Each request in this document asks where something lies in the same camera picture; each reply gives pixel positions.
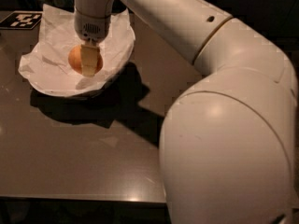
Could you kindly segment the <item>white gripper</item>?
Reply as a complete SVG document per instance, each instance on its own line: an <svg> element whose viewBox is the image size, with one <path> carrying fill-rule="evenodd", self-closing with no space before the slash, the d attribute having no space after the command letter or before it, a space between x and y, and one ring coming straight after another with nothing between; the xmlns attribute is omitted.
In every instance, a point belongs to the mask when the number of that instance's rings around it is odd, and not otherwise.
<svg viewBox="0 0 299 224"><path fill-rule="evenodd" d="M74 28L78 37L86 44L80 48L81 70L85 77L93 77L100 67L100 51L97 46L108 34L110 17L93 17L75 10Z"/></svg>

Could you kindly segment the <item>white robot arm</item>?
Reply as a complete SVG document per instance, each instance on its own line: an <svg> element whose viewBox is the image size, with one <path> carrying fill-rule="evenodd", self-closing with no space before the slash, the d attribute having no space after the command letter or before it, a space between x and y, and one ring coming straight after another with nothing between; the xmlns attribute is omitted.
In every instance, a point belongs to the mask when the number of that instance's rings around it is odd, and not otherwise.
<svg viewBox="0 0 299 224"><path fill-rule="evenodd" d="M78 36L115 0L75 0ZM298 81L272 42L205 0L120 0L201 74L172 104L160 165L172 224L292 224Z"/></svg>

